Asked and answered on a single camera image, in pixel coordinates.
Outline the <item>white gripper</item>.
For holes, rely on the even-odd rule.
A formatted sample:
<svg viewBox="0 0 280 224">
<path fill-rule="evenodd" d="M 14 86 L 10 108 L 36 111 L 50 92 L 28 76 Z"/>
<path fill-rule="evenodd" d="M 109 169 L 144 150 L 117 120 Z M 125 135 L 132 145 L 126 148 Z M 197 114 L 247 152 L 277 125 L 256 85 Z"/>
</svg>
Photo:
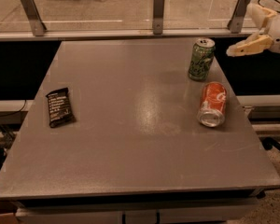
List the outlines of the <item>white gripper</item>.
<svg viewBox="0 0 280 224">
<path fill-rule="evenodd" d="M 267 27 L 267 35 L 255 32 L 246 40 L 229 46 L 226 54 L 230 57 L 240 57 L 260 54 L 266 49 L 280 54 L 280 14 L 277 15 L 276 11 L 254 3 L 247 5 L 246 13 L 258 29 L 266 27 L 271 20 Z"/>
</svg>

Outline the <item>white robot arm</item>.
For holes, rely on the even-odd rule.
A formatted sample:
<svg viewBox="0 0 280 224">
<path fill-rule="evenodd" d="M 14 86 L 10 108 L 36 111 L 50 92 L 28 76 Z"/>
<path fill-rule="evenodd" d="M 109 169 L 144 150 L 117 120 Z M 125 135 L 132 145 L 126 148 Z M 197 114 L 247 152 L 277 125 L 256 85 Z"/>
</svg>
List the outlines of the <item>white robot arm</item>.
<svg viewBox="0 0 280 224">
<path fill-rule="evenodd" d="M 247 13 L 259 30 L 246 40 L 242 40 L 228 47 L 226 54 L 230 57 L 260 54 L 269 50 L 280 54 L 280 13 L 250 3 L 247 6 Z"/>
</svg>

